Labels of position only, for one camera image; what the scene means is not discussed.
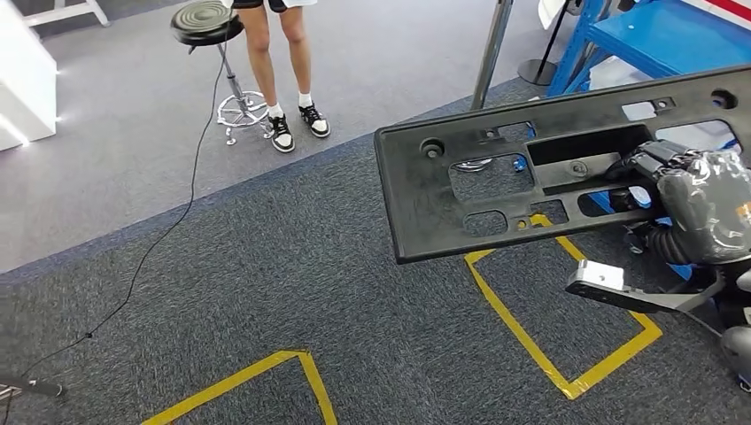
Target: black plastic panel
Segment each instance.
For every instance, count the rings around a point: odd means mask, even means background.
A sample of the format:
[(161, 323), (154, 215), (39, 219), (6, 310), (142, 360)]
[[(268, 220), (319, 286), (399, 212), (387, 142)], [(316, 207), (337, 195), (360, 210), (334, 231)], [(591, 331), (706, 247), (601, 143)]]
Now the black plastic panel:
[[(646, 210), (588, 217), (577, 201), (588, 193), (631, 185), (642, 186), (653, 200), (659, 199), (654, 185), (637, 175), (612, 182), (594, 170), (601, 170), (603, 161), (653, 140), (660, 128), (722, 120), (745, 146), (751, 139), (749, 91), (751, 66), (743, 66), (381, 128), (375, 132), (375, 154), (397, 261), (498, 248), (664, 216), (660, 203), (653, 202)], [(621, 106), (639, 102), (659, 105), (656, 116), (629, 121)], [(527, 142), (509, 142), (487, 130), (524, 122), (532, 123), (537, 134)], [(534, 188), (465, 202), (456, 198), (449, 178), (453, 165), (509, 154), (527, 158)], [(578, 161), (577, 166), (584, 163), (590, 173), (572, 172), (572, 160)], [(563, 205), (568, 222), (547, 228), (517, 226), (520, 221), (529, 223), (531, 205), (551, 201)], [(467, 231), (468, 216), (488, 212), (503, 215), (508, 223), (504, 233), (478, 236)]]

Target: black cable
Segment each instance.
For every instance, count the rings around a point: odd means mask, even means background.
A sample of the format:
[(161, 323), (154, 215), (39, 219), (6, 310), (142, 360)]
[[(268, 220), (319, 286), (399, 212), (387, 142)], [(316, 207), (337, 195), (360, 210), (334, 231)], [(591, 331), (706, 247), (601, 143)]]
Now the black cable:
[(11, 398), (13, 398), (13, 390), (8, 394), (8, 404), (5, 405), (5, 417), (3, 418), (3, 425), (8, 423), (8, 414), (11, 412)]
[[(21, 374), (21, 378), (26, 376), (29, 372), (31, 372), (35, 367), (39, 366), (41, 363), (43, 363), (45, 360), (50, 359), (52, 357), (57, 356), (61, 352), (64, 352), (66, 350), (69, 350), (76, 345), (82, 343), (84, 340), (94, 337), (94, 332), (97, 332), (99, 328), (104, 326), (106, 322), (108, 322), (115, 314), (117, 314), (120, 310), (125, 307), (125, 305), (130, 301), (130, 296), (133, 294), (133, 288), (135, 287), (135, 279), (138, 277), (138, 274), (141, 272), (141, 268), (143, 267), (143, 263), (146, 261), (146, 258), (149, 257), (149, 254), (151, 254), (151, 251), (156, 248), (156, 246), (162, 242), (162, 240), (169, 235), (174, 228), (176, 228), (182, 221), (185, 219), (185, 217), (190, 212), (190, 208), (193, 206), (193, 201), (196, 199), (196, 172), (198, 170), (198, 156), (201, 152), (201, 145), (204, 142), (204, 137), (206, 136), (206, 131), (208, 130), (209, 126), (211, 125), (213, 121), (213, 110), (216, 107), (216, 90), (219, 87), (219, 79), (221, 77), (221, 72), (224, 70), (225, 65), (227, 64), (227, 41), (229, 38), (229, 24), (231, 20), (227, 23), (227, 32), (224, 38), (224, 46), (222, 47), (224, 49), (224, 53), (221, 55), (221, 66), (219, 67), (219, 72), (216, 74), (216, 79), (213, 82), (213, 93), (212, 93), (212, 107), (211, 107), (211, 113), (209, 114), (209, 119), (206, 121), (206, 124), (204, 125), (204, 130), (201, 132), (201, 137), (198, 139), (198, 145), (196, 147), (196, 156), (193, 160), (193, 172), (192, 176), (190, 177), (190, 200), (188, 201), (188, 206), (185, 208), (185, 211), (182, 212), (182, 215), (180, 216), (177, 221), (170, 226), (170, 228), (167, 229), (165, 233), (162, 234), (154, 243), (151, 244), (148, 250), (146, 250), (146, 253), (141, 257), (141, 261), (138, 262), (138, 267), (135, 268), (135, 272), (133, 273), (133, 277), (130, 279), (130, 286), (128, 288), (128, 294), (125, 296), (125, 299), (114, 309), (111, 313), (107, 314), (94, 328), (92, 328), (89, 332), (86, 332), (81, 336), (80, 338), (76, 339), (72, 343), (66, 345), (63, 348), (60, 348), (50, 354), (47, 354), (46, 356), (42, 357), (41, 359), (35, 361), (32, 363), (31, 366), (27, 367), (27, 369)], [(8, 421), (8, 414), (11, 411), (11, 398), (8, 397), (8, 404), (5, 406), (5, 417), (3, 419), (3, 425)]]

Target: dark gray carpet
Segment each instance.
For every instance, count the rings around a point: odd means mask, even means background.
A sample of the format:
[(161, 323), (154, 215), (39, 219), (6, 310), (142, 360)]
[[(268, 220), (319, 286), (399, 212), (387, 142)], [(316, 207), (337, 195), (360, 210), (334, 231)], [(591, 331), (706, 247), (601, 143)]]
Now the dark gray carpet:
[[(492, 101), (534, 96), (518, 80)], [(466, 99), (429, 112), (464, 111)], [(143, 250), (180, 210), (0, 275), (0, 358), (19, 373), (124, 296)], [(636, 286), (675, 282), (629, 257), (621, 231), (573, 239), (629, 268)], [(639, 331), (628, 313), (562, 291), (574, 260), (553, 241), (496, 251), (477, 268), (573, 379)], [(95, 338), (33, 375), (61, 399), (14, 400), (13, 424), (137, 423), (283, 349), (314, 356), (339, 423), (748, 423), (748, 394), (716, 341), (683, 316), (574, 401), (548, 380), (478, 290), (462, 258), (396, 266), (372, 135), (197, 201), (154, 250), (131, 303)], [(322, 423), (296, 360), (177, 423)]]
[[(24, 16), (51, 11), (55, 8), (55, 0), (12, 0)], [(162, 7), (187, 2), (188, 0), (98, 0), (99, 6), (110, 21), (127, 18), (155, 11)], [(84, 0), (66, 0), (67, 5), (85, 3)], [(67, 33), (85, 27), (101, 25), (93, 13), (74, 16), (34, 27), (36, 33), (42, 37), (49, 37)]]

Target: bare leg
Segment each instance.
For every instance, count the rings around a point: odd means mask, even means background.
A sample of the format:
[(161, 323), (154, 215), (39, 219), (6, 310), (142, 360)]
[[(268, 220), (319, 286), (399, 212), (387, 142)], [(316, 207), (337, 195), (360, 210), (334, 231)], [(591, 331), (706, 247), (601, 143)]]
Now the bare leg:
[(274, 85), (274, 67), (268, 55), (268, 19), (263, 6), (252, 9), (237, 9), (240, 21), (245, 26), (248, 44), (248, 57), (251, 68), (259, 85), (260, 92), (269, 106), (276, 104), (276, 87)]
[(290, 58), (300, 93), (310, 93), (310, 48), (303, 27), (303, 8), (292, 7), (280, 13), (282, 29), (290, 42)]

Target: shoe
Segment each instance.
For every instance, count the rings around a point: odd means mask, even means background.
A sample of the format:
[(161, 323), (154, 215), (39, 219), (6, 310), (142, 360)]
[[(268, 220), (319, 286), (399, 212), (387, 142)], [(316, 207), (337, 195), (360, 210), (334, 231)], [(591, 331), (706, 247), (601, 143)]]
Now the shoe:
[(277, 151), (282, 153), (289, 153), (295, 150), (295, 141), (292, 139), (292, 133), (287, 126), (287, 117), (282, 115), (281, 117), (268, 117), (268, 122), (271, 123), (271, 144), (274, 145)]
[(323, 138), (331, 134), (329, 122), (326, 121), (326, 119), (323, 118), (323, 115), (315, 109), (315, 104), (311, 104), (306, 108), (302, 106), (299, 108), (300, 116), (303, 117), (303, 120), (306, 122), (314, 136)]

